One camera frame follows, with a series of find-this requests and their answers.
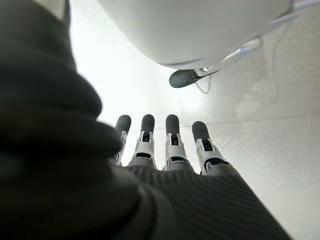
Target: silver metal part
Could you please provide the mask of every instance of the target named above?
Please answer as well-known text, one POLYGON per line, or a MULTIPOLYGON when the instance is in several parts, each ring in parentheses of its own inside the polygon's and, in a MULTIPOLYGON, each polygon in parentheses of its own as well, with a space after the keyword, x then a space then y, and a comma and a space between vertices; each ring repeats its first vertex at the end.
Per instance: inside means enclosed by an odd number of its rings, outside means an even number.
POLYGON ((212 158, 217 158, 225 161, 224 157, 221 155, 218 148, 213 144, 212 140, 208 138, 208 141, 212 146, 212 151, 205 151, 205 147, 201 138, 199 138, 195 143, 196 154, 201 168, 201 174, 210 176, 240 176, 238 171, 234 169, 234 167, 228 162, 228 164, 220 163, 216 165, 212 165, 210 162, 206 162, 207 160, 212 158))
POLYGON ((136 146, 135 146, 135 150, 134 150, 134 154, 132 156, 131 162, 134 162, 135 158, 141 158, 139 156, 137 157, 137 154, 144 153, 144 154, 149 154, 151 156, 151 161, 153 162, 154 165, 156 165, 154 134, 153 132, 150 132, 149 142, 146 142, 146 141, 143 141, 144 133, 145 131, 140 132, 139 138, 136 141, 136 146))
POLYGON ((176 134, 178 138, 178 145, 172 145, 172 134, 168 133, 165 143, 165 166, 164 171, 177 171, 177 170, 191 170, 193 171, 190 162, 187 159, 184 143, 181 140, 179 133, 176 134), (184 160, 175 160, 172 158, 180 157, 184 160))

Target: robotic hand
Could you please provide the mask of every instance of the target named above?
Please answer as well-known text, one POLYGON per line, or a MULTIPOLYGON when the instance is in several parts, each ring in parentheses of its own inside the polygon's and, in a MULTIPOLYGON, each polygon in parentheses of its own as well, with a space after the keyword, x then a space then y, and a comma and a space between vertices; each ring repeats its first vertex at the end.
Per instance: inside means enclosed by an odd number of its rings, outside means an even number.
MULTIPOLYGON (((112 163, 121 165, 121 157, 126 145, 131 118, 128 115, 121 116, 115 129, 121 136, 122 149, 113 156, 112 163)), ((180 135, 179 119, 176 115, 169 115, 165 121, 165 166, 163 171, 191 171, 193 168, 187 159, 184 143, 180 135)), ((155 119, 152 115, 145 115, 142 119, 141 132, 136 143, 134 154, 128 166, 143 166, 157 169, 155 162, 154 141, 155 119)), ((210 176, 240 176, 232 165, 225 161, 218 148, 213 144, 209 136, 207 126, 197 121, 192 126, 192 133, 196 145, 196 153, 201 168, 201 175, 210 176)))

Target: ribbed texture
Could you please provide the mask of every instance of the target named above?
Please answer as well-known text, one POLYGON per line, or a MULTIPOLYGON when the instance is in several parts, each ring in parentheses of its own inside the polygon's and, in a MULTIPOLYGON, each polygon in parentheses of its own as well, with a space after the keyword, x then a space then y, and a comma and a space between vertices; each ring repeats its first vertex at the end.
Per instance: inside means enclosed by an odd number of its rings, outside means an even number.
POLYGON ((290 239, 241 177, 128 169, 167 197, 175 211, 176 239, 290 239))

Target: dark fabric sleeve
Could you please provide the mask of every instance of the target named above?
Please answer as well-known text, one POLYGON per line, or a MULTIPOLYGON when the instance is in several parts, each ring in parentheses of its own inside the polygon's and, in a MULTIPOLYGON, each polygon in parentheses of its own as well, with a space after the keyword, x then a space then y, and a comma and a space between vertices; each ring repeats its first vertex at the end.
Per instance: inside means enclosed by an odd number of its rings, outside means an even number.
POLYGON ((96 122, 101 100, 77 73, 65 21, 30 0, 0 0, 0 137, 7 145, 117 152, 116 131, 96 122))
POLYGON ((0 98, 101 113, 97 93, 77 74, 69 13, 68 1, 64 22, 30 0, 0 1, 0 98))

